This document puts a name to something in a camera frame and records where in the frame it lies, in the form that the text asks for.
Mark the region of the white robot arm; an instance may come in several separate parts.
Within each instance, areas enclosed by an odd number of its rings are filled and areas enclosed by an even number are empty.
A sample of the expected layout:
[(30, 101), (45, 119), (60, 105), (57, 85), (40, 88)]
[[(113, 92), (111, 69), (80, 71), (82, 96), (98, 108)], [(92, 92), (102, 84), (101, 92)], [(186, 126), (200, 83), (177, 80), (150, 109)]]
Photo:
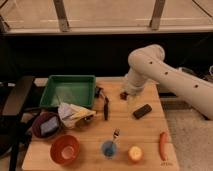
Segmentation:
[(132, 51), (128, 56), (130, 69), (125, 75), (123, 90), (137, 95), (146, 81), (152, 79), (213, 120), (213, 83), (167, 65), (164, 58), (165, 51), (157, 44)]

